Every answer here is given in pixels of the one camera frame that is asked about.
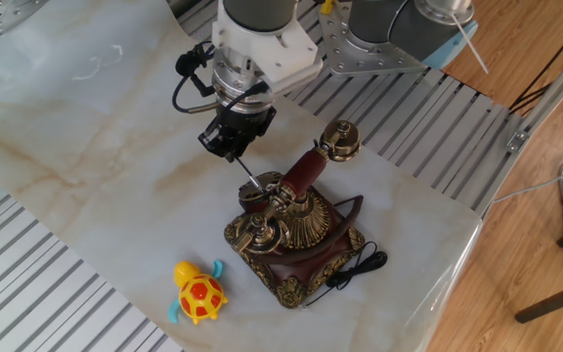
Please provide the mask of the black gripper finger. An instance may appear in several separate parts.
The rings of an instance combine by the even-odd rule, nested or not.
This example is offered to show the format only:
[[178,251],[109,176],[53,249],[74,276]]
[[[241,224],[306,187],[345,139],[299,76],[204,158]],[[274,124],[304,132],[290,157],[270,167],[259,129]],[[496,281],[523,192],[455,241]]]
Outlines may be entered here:
[[230,153],[227,156],[227,161],[235,161],[240,158],[253,140],[254,137],[250,134],[237,134],[233,139]]
[[208,152],[217,156],[227,156],[231,146],[231,127],[212,120],[197,139]]

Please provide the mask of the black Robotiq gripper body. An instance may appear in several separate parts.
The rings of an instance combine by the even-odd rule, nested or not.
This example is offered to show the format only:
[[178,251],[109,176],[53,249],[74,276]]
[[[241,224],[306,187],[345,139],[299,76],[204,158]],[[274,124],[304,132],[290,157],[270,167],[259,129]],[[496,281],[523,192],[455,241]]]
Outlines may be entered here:
[[250,114],[227,109],[219,110],[217,117],[220,135],[227,138],[236,138],[238,135],[243,135],[251,140],[255,137],[262,137],[266,134],[275,115],[275,108]]

